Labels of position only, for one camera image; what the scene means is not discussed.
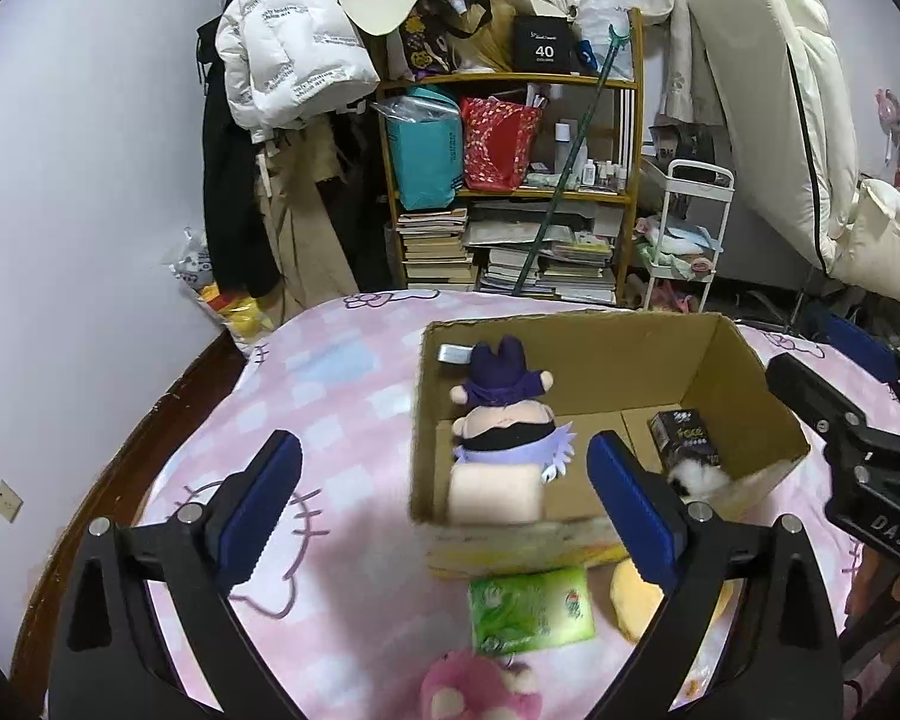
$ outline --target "white puffer jacket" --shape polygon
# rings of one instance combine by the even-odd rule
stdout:
[[[255,143],[368,95],[380,82],[337,0],[233,0],[217,30],[234,121]]]

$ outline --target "pink plush toy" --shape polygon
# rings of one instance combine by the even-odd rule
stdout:
[[[422,720],[539,720],[542,710],[533,671],[504,669],[471,653],[445,655],[420,688]]]

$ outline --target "white rolling cart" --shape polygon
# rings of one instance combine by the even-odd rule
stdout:
[[[653,183],[663,189],[663,209],[660,211],[660,234],[656,239],[656,245],[653,247],[653,257],[650,258],[649,261],[644,262],[644,266],[650,273],[650,283],[647,285],[647,293],[643,298],[643,309],[645,310],[650,306],[650,294],[653,293],[653,284],[655,284],[656,279],[669,278],[679,281],[697,281],[706,284],[703,288],[703,297],[700,301],[700,310],[703,311],[703,307],[706,306],[706,298],[710,294],[710,285],[713,284],[713,279],[717,275],[717,261],[720,259],[720,252],[724,246],[724,233],[727,231],[727,217],[730,215],[730,201],[733,199],[733,173],[725,167],[710,165],[708,162],[697,162],[692,159],[672,160],[667,167],[666,173],[648,159],[644,159],[640,167],[641,172],[645,177],[648,177],[650,181],[653,181]],[[686,178],[674,178],[674,169],[676,167],[700,167],[703,170],[708,170],[708,172],[712,172],[714,175],[714,183],[707,183],[706,181],[690,181]],[[730,180],[730,186],[718,186],[715,183],[718,175],[726,176]],[[724,213],[720,219],[720,234],[714,239],[717,247],[713,252],[713,268],[709,274],[700,276],[695,275],[686,278],[677,274],[669,266],[659,264],[660,245],[663,243],[663,234],[667,229],[667,213],[670,210],[671,194],[687,194],[687,196],[691,197],[703,197],[704,199],[715,200],[724,204]]]

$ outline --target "pink bedsheet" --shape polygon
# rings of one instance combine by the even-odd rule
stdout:
[[[272,430],[300,438],[298,492],[232,601],[274,675],[313,720],[418,718],[418,688],[429,665],[469,645],[466,584],[427,575],[423,543],[406,514],[423,328],[434,320],[575,308],[407,290],[310,309],[274,333],[233,394],[161,473],[144,522],[162,521],[185,501],[206,500]],[[764,362],[794,352],[860,405],[869,423],[900,433],[900,408],[889,388],[839,352],[741,331]],[[821,442],[804,432],[811,454],[749,519],[770,523],[793,512],[803,520],[842,627],[853,543],[823,519],[829,477]],[[216,706],[164,586],[154,586],[154,605],[188,693]],[[624,664],[631,645],[599,615],[597,626],[595,640],[525,657],[543,685],[545,718],[586,716]]]

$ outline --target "open cardboard box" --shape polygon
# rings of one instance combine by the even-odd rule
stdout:
[[[452,422],[466,412],[450,388],[466,367],[437,361],[442,343],[472,346],[512,335],[532,370],[554,386],[541,400],[557,424],[573,422],[576,455],[547,485],[544,520],[530,525],[451,526],[447,488]],[[423,334],[410,461],[410,519],[428,533],[430,570],[447,579],[526,573],[620,560],[626,550],[591,487],[586,448],[615,430],[646,469],[660,470],[648,420],[659,410],[698,409],[733,483],[707,499],[734,519],[763,499],[810,447],[797,418],[773,397],[763,365],[720,314],[581,311],[550,316],[435,322]]]

